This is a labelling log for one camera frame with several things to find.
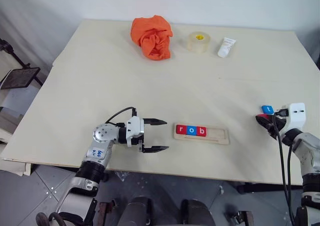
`cable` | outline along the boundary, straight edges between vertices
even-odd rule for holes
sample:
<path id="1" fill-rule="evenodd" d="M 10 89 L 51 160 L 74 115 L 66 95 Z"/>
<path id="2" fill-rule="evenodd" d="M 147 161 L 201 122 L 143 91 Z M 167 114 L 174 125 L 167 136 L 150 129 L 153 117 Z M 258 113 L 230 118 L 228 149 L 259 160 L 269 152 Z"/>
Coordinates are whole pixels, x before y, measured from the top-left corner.
<path id="1" fill-rule="evenodd" d="M 121 114 L 124 111 L 127 110 L 132 110 L 132 116 L 137 116 L 137 110 L 135 107 L 126 107 L 122 110 L 120 110 L 119 112 L 115 113 L 114 115 L 112 115 L 107 121 L 105 121 L 105 124 L 112 124 L 115 125 L 113 122 L 110 122 L 110 120 L 112 120 L 115 116 L 118 116 L 119 114 Z"/>
<path id="2" fill-rule="evenodd" d="M 292 205 L 291 205 L 291 172 L 290 172 L 290 159 L 292 153 L 292 145 L 289 147 L 288 159 L 287 159 L 287 174 L 288 174 L 288 206 L 289 206 L 289 214 L 291 223 L 294 219 L 294 214 L 292 212 Z"/>
<path id="3" fill-rule="evenodd" d="M 36 214 L 35 222 L 38 226 L 50 226 L 49 219 L 43 212 L 38 212 Z"/>
<path id="4" fill-rule="evenodd" d="M 280 136 L 280 133 L 279 133 L 279 130 L 278 130 L 278 127 L 277 127 L 277 124 L 276 124 L 276 113 L 274 113 L 274 115 L 272 116 L 272 123 L 273 123 L 273 127 L 274 127 L 274 131 L 276 133 L 276 136 L 277 136 L 277 141 L 278 141 L 278 144 L 279 144 L 279 151 L 280 151 L 280 161 L 281 161 L 281 173 L 282 173 L 282 183 L 283 183 L 283 190 L 284 190 L 284 195 L 285 195 L 285 200 L 286 200 L 286 203 L 288 205 L 288 208 L 289 208 L 289 216 L 290 216 L 290 221 L 291 221 L 291 224 L 292 226 L 295 226 L 295 221 L 294 221 L 294 217 L 293 217 L 293 213 L 292 213 L 292 209 L 291 209 L 291 206 L 289 204 L 289 196 L 288 196 L 288 189 L 287 189 L 287 184 L 286 184 L 286 177 L 285 177 L 285 163 L 284 163 L 284 153 L 282 151 L 282 141 L 281 141 L 281 136 Z"/>
<path id="5" fill-rule="evenodd" d="M 57 212 L 52 212 L 48 219 L 49 221 L 52 221 L 53 218 L 56 220 L 59 226 L 67 226 L 64 219 Z"/>

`wooden board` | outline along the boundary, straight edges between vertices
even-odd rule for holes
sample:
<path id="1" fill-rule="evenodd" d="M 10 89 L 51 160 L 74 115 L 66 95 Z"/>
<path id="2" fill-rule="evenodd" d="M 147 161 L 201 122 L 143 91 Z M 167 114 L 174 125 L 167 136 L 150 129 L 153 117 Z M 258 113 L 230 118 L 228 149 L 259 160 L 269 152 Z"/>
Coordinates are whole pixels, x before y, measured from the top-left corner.
<path id="1" fill-rule="evenodd" d="M 131 41 L 130 28 L 84 20 L 1 157 L 78 167 L 95 126 L 134 106 L 143 118 L 168 122 L 145 128 L 146 145 L 170 148 L 143 154 L 116 145 L 109 169 L 281 184 L 278 143 L 255 120 L 260 107 L 304 102 L 304 130 L 319 137 L 320 74 L 293 32 L 172 25 L 171 59 L 152 61 Z M 207 52 L 186 49 L 194 31 L 211 36 Z M 217 56 L 223 37 L 237 40 L 227 58 Z M 221 126 L 230 144 L 176 140 L 175 122 Z M 293 184 L 302 182 L 294 156 L 291 174 Z"/>
<path id="2" fill-rule="evenodd" d="M 177 126 L 196 126 L 196 127 L 203 127 L 205 128 L 206 135 L 205 136 L 197 136 L 197 135 L 188 135 L 186 134 L 179 134 L 177 133 Z M 173 128 L 173 137 L 176 140 L 188 140 L 188 141 L 198 141 L 218 145 L 228 145 L 229 144 L 229 136 L 228 130 L 226 128 L 212 126 L 212 125 L 195 125 L 194 123 L 184 123 L 179 122 L 174 124 Z"/>

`floor tile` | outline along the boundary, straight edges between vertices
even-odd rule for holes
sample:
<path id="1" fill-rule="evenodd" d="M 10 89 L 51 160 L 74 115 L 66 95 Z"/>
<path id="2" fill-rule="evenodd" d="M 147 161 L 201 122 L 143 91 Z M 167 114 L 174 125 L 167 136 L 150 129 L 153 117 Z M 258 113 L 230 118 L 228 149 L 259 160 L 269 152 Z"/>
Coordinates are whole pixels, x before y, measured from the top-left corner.
<path id="1" fill-rule="evenodd" d="M 58 201 L 50 193 L 18 226 L 33 226 L 36 224 L 37 213 L 44 213 L 47 217 L 56 210 Z"/>
<path id="2" fill-rule="evenodd" d="M 66 177 L 58 187 L 56 187 L 54 190 L 52 190 L 53 196 L 56 198 L 56 200 L 60 200 L 60 198 L 65 193 L 65 190 L 67 186 L 69 185 L 71 179 L 76 175 L 75 172 L 71 172 L 68 177 Z"/>
<path id="3" fill-rule="evenodd" d="M 70 171 L 48 165 L 37 166 L 35 172 L 51 192 L 54 191 L 71 174 Z"/>
<path id="4" fill-rule="evenodd" d="M 110 179 L 107 182 L 100 183 L 96 197 L 98 202 L 110 202 L 111 199 L 117 199 L 120 203 L 120 207 L 115 212 L 116 215 L 112 216 L 113 224 L 108 225 L 117 225 L 128 202 L 139 196 L 145 196 L 152 200 L 153 222 L 155 224 L 176 224 L 179 209 L 168 192 L 158 183 L 158 176 L 148 173 L 130 173 L 122 182 L 118 176 L 110 173 Z"/>
<path id="5" fill-rule="evenodd" d="M 210 207 L 214 198 L 220 193 L 221 180 L 157 175 L 157 181 L 167 191 L 175 205 L 180 208 L 184 199 L 195 199 Z"/>
<path id="6" fill-rule="evenodd" d="M 47 196 L 45 184 L 36 173 L 18 176 L 0 173 L 0 225 L 16 226 Z"/>
<path id="7" fill-rule="evenodd" d="M 292 190 L 292 211 L 296 214 L 297 207 L 300 206 L 302 190 Z M 255 197 L 259 197 L 265 203 L 273 206 L 279 210 L 282 214 L 289 211 L 284 191 L 271 191 L 271 192 L 255 192 Z"/>
<path id="8" fill-rule="evenodd" d="M 218 195 L 210 208 L 216 225 L 230 225 L 225 217 L 228 211 L 251 211 L 254 225 L 283 226 L 288 219 L 255 193 L 239 194 L 229 183 L 223 183 L 224 194 Z"/>

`blue sticker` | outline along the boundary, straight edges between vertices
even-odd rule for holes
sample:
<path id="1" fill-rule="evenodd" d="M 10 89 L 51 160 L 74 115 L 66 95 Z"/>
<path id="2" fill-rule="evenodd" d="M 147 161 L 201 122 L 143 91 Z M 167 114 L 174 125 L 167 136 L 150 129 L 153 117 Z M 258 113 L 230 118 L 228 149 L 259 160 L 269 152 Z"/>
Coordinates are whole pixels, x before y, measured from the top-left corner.
<path id="1" fill-rule="evenodd" d="M 262 112 L 264 114 L 267 114 L 267 115 L 273 115 L 274 114 L 274 109 L 270 105 L 263 105 L 261 108 L 262 108 Z"/>
<path id="2" fill-rule="evenodd" d="M 187 126 L 186 127 L 187 135 L 197 135 L 197 127 L 196 126 Z"/>

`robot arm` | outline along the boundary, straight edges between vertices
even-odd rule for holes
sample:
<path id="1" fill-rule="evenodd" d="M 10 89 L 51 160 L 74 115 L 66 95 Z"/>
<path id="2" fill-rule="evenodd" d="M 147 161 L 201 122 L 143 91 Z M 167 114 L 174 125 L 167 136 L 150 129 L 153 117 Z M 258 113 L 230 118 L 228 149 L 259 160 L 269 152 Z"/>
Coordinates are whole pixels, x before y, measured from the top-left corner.
<path id="1" fill-rule="evenodd" d="M 38 226 L 90 226 L 95 216 L 100 180 L 110 161 L 114 144 L 138 145 L 139 152 L 156 153 L 167 146 L 144 147 L 144 124 L 164 125 L 165 121 L 155 118 L 139 118 L 135 109 L 132 117 L 124 123 L 106 122 L 97 126 L 92 134 L 92 143 L 87 150 L 81 166 L 71 179 L 56 211 L 47 218 L 43 213 L 36 217 Z"/>
<path id="2" fill-rule="evenodd" d="M 257 122 L 268 130 L 270 136 L 276 139 L 273 117 L 281 142 L 292 147 L 292 152 L 300 161 L 303 193 L 301 207 L 296 212 L 295 226 L 316 225 L 320 222 L 320 139 L 302 132 L 306 121 L 304 103 L 284 106 L 275 115 L 259 114 L 255 117 Z"/>

